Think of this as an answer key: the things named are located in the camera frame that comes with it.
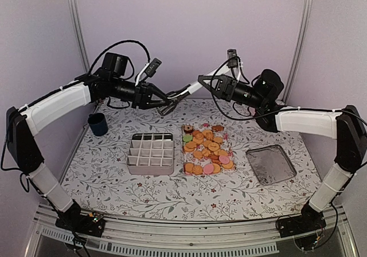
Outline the metal serving tongs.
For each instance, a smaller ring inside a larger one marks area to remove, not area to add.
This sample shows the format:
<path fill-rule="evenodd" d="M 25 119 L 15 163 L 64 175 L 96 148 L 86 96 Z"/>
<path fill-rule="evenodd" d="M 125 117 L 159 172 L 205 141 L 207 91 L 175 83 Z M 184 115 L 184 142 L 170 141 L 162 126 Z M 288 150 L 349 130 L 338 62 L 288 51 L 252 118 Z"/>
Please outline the metal serving tongs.
<path fill-rule="evenodd" d="M 216 74 L 217 76 L 225 75 L 226 73 L 235 73 L 234 69 L 230 69 L 228 66 L 224 66 L 223 68 L 218 69 L 218 72 Z M 211 72 L 203 75 L 205 77 L 208 77 L 209 79 L 211 76 L 214 75 L 217 69 L 212 70 Z M 166 116 L 173 112 L 175 108 L 177 107 L 178 103 L 182 101 L 184 98 L 188 97 L 189 95 L 194 94 L 196 91 L 204 87 L 199 81 L 194 81 L 191 84 L 188 84 L 187 86 L 177 90 L 177 91 L 171 91 L 167 93 L 167 98 L 170 99 L 170 103 L 166 106 L 157 108 L 157 112 L 160 114 L 160 116 Z"/>

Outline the metal tin with white dividers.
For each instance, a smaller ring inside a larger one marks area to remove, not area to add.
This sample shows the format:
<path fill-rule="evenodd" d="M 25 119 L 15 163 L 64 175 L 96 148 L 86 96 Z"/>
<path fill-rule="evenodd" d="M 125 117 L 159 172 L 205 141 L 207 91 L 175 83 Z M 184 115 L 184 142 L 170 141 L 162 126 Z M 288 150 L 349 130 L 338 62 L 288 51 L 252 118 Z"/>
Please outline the metal tin with white dividers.
<path fill-rule="evenodd" d="M 132 175 L 171 175 L 174 172 L 173 134 L 134 134 L 128 150 L 127 168 Z"/>

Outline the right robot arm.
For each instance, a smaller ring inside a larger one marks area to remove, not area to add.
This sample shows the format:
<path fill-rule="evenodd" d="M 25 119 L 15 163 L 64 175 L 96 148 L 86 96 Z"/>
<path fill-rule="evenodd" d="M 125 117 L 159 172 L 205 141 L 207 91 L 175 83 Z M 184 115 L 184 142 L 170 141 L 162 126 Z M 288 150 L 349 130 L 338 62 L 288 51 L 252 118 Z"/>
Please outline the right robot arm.
<path fill-rule="evenodd" d="M 322 184 L 302 208 L 296 226 L 308 232 L 320 214 L 342 192 L 354 174 L 366 165 L 366 122 L 353 105 L 327 110 L 283 106 L 276 100 L 284 88 L 279 75 L 265 69 L 252 86 L 231 76 L 200 75 L 198 82 L 215 98 L 254 108 L 253 119 L 265 131 L 298 132 L 336 140 L 334 164 Z"/>

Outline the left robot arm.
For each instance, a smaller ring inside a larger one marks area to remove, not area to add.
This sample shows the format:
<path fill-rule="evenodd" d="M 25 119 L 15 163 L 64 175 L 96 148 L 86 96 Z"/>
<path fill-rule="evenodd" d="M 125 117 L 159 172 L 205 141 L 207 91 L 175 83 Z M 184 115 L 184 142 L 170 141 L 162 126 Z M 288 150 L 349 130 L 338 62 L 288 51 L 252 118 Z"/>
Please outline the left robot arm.
<path fill-rule="evenodd" d="M 75 209 L 72 198 L 61 187 L 44 158 L 34 137 L 46 126 L 69 112 L 111 97 L 129 102 L 132 108 L 147 110 L 170 103 L 164 92 L 152 83 L 127 81 L 122 76 L 128 58 L 107 53 L 101 67 L 92 75 L 83 74 L 19 110 L 11 107 L 7 116 L 6 146 L 18 169 L 28 176 L 41 194 L 64 213 L 63 221 L 72 230 L 85 226 L 85 218 Z"/>

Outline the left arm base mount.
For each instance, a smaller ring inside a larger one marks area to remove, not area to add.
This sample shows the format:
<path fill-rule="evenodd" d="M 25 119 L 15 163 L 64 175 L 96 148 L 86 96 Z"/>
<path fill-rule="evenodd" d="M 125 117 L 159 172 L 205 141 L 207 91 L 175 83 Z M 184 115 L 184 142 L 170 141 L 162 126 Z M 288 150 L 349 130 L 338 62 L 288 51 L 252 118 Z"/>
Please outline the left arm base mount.
<path fill-rule="evenodd" d="M 93 237 L 102 237 L 106 221 L 90 215 L 83 215 L 80 212 L 60 213 L 55 226 L 61 229 L 73 231 L 77 234 L 84 234 Z"/>

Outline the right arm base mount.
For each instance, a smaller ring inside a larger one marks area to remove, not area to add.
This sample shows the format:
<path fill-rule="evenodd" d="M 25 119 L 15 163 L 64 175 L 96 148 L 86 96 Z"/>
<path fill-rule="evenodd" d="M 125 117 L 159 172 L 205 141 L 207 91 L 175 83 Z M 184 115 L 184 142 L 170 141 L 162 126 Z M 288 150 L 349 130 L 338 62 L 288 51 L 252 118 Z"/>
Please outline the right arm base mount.
<path fill-rule="evenodd" d="M 323 212 L 316 214 L 302 214 L 299 216 L 282 216 L 277 219 L 275 227 L 280 237 L 290 237 L 316 230 L 326 226 Z"/>

